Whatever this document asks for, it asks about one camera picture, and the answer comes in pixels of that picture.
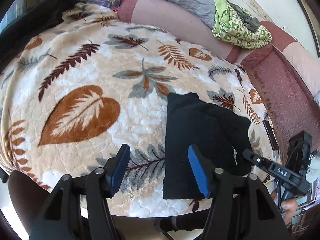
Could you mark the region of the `black pants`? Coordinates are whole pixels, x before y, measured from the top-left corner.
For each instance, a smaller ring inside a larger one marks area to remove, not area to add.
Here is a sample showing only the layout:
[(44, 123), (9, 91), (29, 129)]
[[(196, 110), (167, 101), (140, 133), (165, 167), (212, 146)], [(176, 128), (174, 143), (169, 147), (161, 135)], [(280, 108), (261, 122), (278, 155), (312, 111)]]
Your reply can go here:
[(188, 160), (195, 144), (201, 154), (231, 175), (244, 176), (252, 164), (242, 153), (250, 149), (251, 121), (233, 111), (199, 99), (195, 93), (169, 93), (165, 133), (164, 199), (196, 199), (199, 191)]

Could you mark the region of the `pink maroon bed sheet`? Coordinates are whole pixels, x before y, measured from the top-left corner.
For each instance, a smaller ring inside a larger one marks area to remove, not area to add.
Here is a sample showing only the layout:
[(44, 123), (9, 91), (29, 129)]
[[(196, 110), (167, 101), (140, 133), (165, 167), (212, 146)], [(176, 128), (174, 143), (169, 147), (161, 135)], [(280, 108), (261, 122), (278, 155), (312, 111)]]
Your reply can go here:
[(122, 0), (118, 16), (123, 22), (162, 28), (230, 63), (243, 65), (273, 122), (282, 161), (287, 159), (290, 138), (301, 131), (312, 135), (312, 149), (319, 150), (319, 106), (298, 74), (305, 67), (319, 77), (319, 63), (274, 23), (262, 22), (272, 34), (271, 44), (245, 50), (219, 41), (195, 15), (165, 0)]

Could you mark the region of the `leaf pattern plush blanket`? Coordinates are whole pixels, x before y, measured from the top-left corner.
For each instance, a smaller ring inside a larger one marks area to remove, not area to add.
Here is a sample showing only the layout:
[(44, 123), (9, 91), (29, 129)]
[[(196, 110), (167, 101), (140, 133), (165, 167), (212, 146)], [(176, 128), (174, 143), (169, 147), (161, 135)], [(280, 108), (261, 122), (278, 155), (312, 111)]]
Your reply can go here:
[(266, 108), (231, 46), (183, 38), (154, 23), (125, 23), (99, 5), (77, 4), (63, 22), (28, 40), (1, 73), (1, 167), (45, 190), (60, 177), (88, 174), (122, 144), (131, 159), (113, 215), (168, 217), (203, 210), (209, 200), (165, 200), (165, 128), (170, 92), (251, 121), (253, 151), (280, 161), (263, 126)]

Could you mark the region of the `dark grey cloth on blanket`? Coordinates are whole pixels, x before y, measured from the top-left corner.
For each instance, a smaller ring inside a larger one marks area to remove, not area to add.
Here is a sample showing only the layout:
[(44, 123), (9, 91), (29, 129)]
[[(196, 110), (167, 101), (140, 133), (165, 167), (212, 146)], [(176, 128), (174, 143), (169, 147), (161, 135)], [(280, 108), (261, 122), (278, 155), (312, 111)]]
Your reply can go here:
[(260, 22), (256, 17), (252, 17), (244, 8), (230, 3), (230, 6), (236, 11), (244, 26), (251, 32), (255, 33), (260, 27)]

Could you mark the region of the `green white folded blanket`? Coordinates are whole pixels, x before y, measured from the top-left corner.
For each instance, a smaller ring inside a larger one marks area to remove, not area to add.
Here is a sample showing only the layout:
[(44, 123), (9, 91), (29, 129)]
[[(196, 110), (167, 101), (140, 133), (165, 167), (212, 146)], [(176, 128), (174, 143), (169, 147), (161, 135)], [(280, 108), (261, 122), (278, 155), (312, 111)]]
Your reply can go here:
[(258, 30), (249, 31), (228, 0), (213, 0), (216, 7), (213, 36), (220, 41), (244, 49), (258, 49), (272, 42), (271, 32), (260, 24)]

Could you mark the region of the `black garment at bed edge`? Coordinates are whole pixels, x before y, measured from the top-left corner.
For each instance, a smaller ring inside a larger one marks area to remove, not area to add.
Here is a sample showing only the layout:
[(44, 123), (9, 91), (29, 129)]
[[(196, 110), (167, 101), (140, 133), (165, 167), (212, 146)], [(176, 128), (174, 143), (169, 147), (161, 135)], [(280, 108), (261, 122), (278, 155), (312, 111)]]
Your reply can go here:
[(20, 53), (30, 39), (63, 22), (62, 13), (78, 0), (43, 0), (14, 19), (1, 32), (1, 70)]

